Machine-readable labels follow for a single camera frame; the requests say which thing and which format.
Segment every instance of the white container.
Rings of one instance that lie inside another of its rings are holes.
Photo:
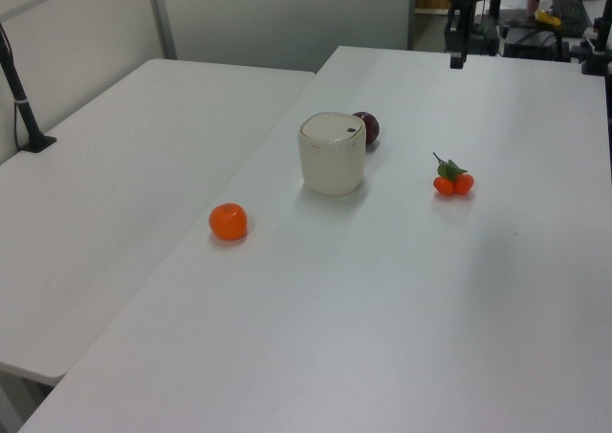
[[[341,196],[359,186],[365,164],[365,123],[342,113],[319,113],[297,136],[304,183],[316,192]]]

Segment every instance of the yellow object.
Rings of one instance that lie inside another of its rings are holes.
[[[535,20],[542,24],[552,25],[553,27],[560,27],[562,24],[561,19],[543,10],[537,10],[535,12]]]

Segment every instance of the green stem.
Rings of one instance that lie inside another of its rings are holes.
[[[446,162],[442,161],[435,152],[433,153],[433,155],[436,157],[436,159],[438,160],[438,163],[440,165],[442,165],[443,163],[446,163]]]

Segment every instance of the cherry tomato cluster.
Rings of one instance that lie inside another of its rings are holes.
[[[448,162],[442,161],[436,153],[433,153],[433,155],[438,160],[439,175],[433,181],[433,187],[443,196],[452,196],[453,194],[465,196],[468,194],[471,187],[474,186],[474,178],[467,173],[468,170],[464,170],[451,160]]]

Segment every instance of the green leaves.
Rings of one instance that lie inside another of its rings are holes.
[[[454,182],[457,178],[457,176],[462,175],[464,173],[466,173],[468,170],[465,170],[463,168],[461,168],[459,165],[457,165],[455,162],[448,160],[448,162],[444,162],[442,161],[437,155],[436,153],[433,153],[433,155],[436,157],[436,159],[438,160],[438,175],[440,175],[441,177],[444,178],[448,178],[449,180],[451,180],[452,182]]]

